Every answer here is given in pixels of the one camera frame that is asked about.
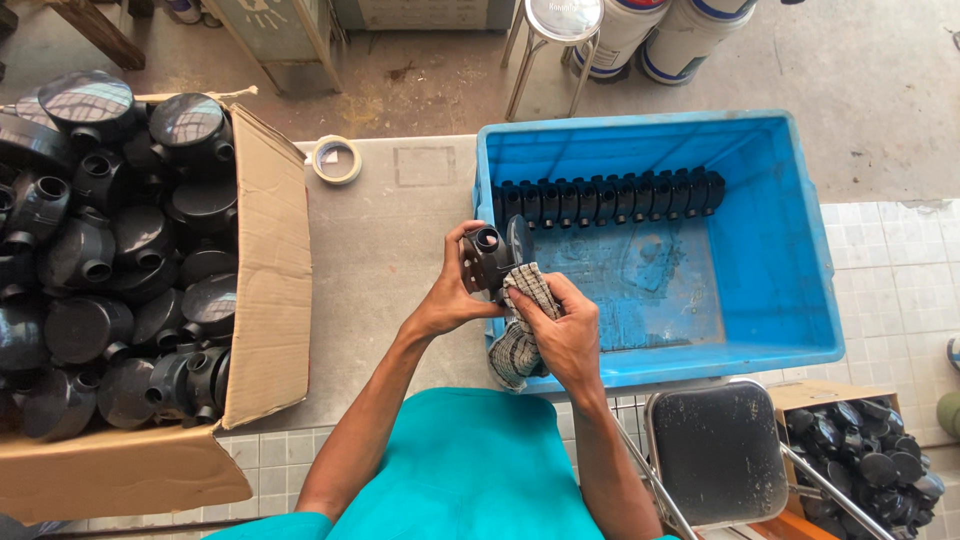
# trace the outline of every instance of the cardboard flap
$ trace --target cardboard flap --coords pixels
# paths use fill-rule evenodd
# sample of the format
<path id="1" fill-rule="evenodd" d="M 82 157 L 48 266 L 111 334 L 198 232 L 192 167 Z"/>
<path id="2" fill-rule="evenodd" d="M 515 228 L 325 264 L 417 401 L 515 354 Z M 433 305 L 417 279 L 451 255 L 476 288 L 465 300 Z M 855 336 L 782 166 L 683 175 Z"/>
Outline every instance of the cardboard flap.
<path id="1" fill-rule="evenodd" d="M 306 156 L 242 106 L 233 104 L 230 112 L 237 147 L 240 273 L 223 418 L 227 430 L 306 396 L 313 286 Z"/>
<path id="2" fill-rule="evenodd" d="M 23 523 L 156 514 L 252 496 L 212 426 L 108 430 L 39 443 L 0 436 L 0 512 Z"/>
<path id="3" fill-rule="evenodd" d="M 831 404 L 841 400 L 861 400 L 886 396 L 889 392 L 867 386 L 853 386 L 829 380 L 798 380 L 767 388 L 778 410 Z"/>

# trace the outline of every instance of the wooden table leg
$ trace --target wooden table leg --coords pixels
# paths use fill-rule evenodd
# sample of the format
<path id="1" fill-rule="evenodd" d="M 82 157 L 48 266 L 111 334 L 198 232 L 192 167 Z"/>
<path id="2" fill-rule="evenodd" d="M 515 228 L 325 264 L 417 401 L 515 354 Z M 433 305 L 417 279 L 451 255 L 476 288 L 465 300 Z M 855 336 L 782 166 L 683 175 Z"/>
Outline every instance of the wooden table leg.
<path id="1" fill-rule="evenodd" d="M 50 3 L 71 26 L 122 69 L 143 69 L 143 51 L 120 32 L 89 0 L 57 0 Z"/>

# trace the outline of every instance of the white bucket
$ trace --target white bucket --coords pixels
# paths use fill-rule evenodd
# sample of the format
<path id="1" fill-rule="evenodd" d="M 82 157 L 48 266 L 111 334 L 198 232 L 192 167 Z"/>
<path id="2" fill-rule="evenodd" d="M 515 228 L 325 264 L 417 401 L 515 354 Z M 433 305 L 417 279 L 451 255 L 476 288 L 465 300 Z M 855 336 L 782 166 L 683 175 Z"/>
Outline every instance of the white bucket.
<path id="1" fill-rule="evenodd" d="M 643 70 L 654 81 L 681 85 L 693 78 L 713 47 L 747 24 L 754 8 L 735 20 L 718 20 L 698 10 L 698 0 L 675 0 L 643 43 Z"/>
<path id="2" fill-rule="evenodd" d="M 693 5 L 707 15 L 724 20 L 734 20 L 747 14 L 756 0 L 693 0 Z"/>
<path id="3" fill-rule="evenodd" d="M 634 51 L 666 14 L 671 0 L 604 0 L 600 44 L 593 56 L 590 77 L 612 77 L 623 69 Z M 573 51 L 581 69 L 587 57 L 586 44 Z"/>

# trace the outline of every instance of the chair leg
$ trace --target chair leg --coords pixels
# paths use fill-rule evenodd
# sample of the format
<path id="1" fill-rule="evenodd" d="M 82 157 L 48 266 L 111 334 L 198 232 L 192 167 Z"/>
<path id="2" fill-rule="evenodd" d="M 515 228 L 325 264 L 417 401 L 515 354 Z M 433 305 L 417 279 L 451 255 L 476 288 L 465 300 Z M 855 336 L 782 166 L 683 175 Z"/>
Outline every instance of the chair leg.
<path id="1" fill-rule="evenodd" d="M 590 68 L 593 67 L 593 56 L 597 52 L 597 45 L 600 43 L 600 33 L 597 32 L 587 41 L 587 57 L 584 58 L 584 69 L 580 72 L 580 80 L 577 81 L 577 89 L 573 92 L 573 103 L 570 104 L 570 114 L 572 118 L 577 111 L 577 105 L 580 104 L 580 92 L 587 83 L 587 77 L 590 76 Z"/>
<path id="2" fill-rule="evenodd" d="M 507 48 L 503 51 L 503 60 L 500 61 L 500 67 L 507 67 L 507 63 L 510 62 L 510 53 L 514 52 L 514 43 L 516 43 L 516 35 L 520 32 L 520 23 L 523 22 L 523 2 L 520 0 L 520 5 L 516 7 L 516 17 L 514 17 L 514 26 L 510 28 L 510 37 L 507 37 Z"/>
<path id="3" fill-rule="evenodd" d="M 520 105 L 520 96 L 523 95 L 523 89 L 527 86 L 527 78 L 530 76 L 530 68 L 534 64 L 534 58 L 546 41 L 541 39 L 537 46 L 534 46 L 534 31 L 527 33 L 527 48 L 523 53 L 523 63 L 520 65 L 520 72 L 516 75 L 516 84 L 514 84 L 514 94 L 510 97 L 510 105 L 507 107 L 507 121 L 513 122 L 516 115 L 516 109 Z"/>

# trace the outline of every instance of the striped rag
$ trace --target striped rag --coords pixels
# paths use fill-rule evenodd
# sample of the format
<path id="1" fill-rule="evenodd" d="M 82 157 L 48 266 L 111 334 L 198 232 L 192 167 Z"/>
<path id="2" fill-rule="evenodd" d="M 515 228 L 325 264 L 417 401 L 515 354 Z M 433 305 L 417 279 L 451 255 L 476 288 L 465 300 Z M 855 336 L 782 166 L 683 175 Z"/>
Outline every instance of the striped rag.
<path id="1" fill-rule="evenodd" d="M 503 279 L 503 300 L 514 316 L 506 317 L 507 330 L 493 342 L 487 351 L 487 358 L 493 378 L 508 391 L 517 394 L 526 387 L 528 377 L 546 377 L 550 375 L 550 370 L 540 357 L 533 329 L 507 294 L 510 287 L 516 287 L 533 299 L 555 321 L 560 318 L 560 310 L 535 262 L 518 266 Z"/>

